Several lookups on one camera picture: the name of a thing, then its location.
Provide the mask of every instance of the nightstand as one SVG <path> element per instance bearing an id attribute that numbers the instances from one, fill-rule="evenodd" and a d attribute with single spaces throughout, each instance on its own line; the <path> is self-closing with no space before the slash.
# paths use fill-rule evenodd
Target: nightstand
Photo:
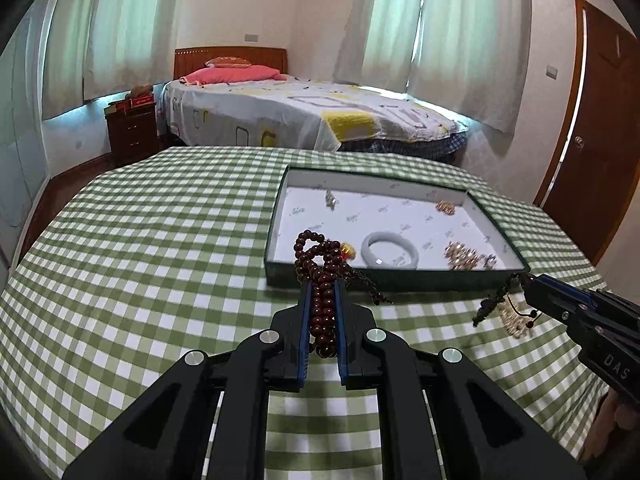
<path id="1" fill-rule="evenodd" d="M 120 110 L 106 119 L 116 167 L 133 164 L 160 151 L 155 103 Z"/>

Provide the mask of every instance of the bangle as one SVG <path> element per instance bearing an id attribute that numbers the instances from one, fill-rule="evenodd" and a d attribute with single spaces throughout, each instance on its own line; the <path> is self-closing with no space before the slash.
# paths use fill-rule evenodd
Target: bangle
<path id="1" fill-rule="evenodd" d="M 392 244 L 402 247 L 411 255 L 411 261 L 403 266 L 395 266 L 393 264 L 384 262 L 379 257 L 377 257 L 373 253 L 373 251 L 371 251 L 371 245 L 377 242 L 391 242 Z M 361 254 L 362 259 L 367 264 L 367 267 L 378 267 L 380 269 L 414 270 L 418 267 L 418 261 L 420 260 L 418 249 L 416 249 L 409 240 L 407 240 L 406 238 L 402 238 L 400 235 L 390 232 L 371 233 L 369 236 L 367 236 L 362 243 Z"/>

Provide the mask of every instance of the tablecloth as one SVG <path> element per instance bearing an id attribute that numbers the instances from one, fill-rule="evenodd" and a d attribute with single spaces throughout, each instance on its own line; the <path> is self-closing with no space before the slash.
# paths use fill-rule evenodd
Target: tablecloth
<path id="1" fill-rule="evenodd" d="M 296 303 L 295 290 L 267 287 L 262 262 L 288 164 L 465 187 L 532 272 L 605 285 L 544 212 L 452 166 L 391 154 L 172 148 L 86 186 L 0 298 L 0 402 L 54 478 L 186 351 L 229 351 Z M 473 329 L 484 294 L 395 294 L 380 307 L 352 299 L 416 348 L 460 348 L 576 455 L 604 384 L 548 317 L 520 340 L 497 316 Z M 345 391 L 335 361 L 312 356 L 300 394 L 270 395 L 266 477 L 381 478 L 377 410 L 375 391 Z"/>

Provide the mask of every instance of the light switch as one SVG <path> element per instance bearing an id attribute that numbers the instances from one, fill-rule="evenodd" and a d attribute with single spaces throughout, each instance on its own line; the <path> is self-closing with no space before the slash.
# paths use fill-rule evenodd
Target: light switch
<path id="1" fill-rule="evenodd" d="M 551 79 L 558 79 L 558 69 L 555 66 L 547 65 L 546 75 L 548 75 Z"/>

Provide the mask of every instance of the sliding door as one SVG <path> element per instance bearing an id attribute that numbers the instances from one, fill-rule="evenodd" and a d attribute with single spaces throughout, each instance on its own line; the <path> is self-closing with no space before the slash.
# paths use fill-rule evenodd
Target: sliding door
<path id="1" fill-rule="evenodd" d="M 47 0 L 36 0 L 0 55 L 0 286 L 47 174 L 37 69 Z"/>

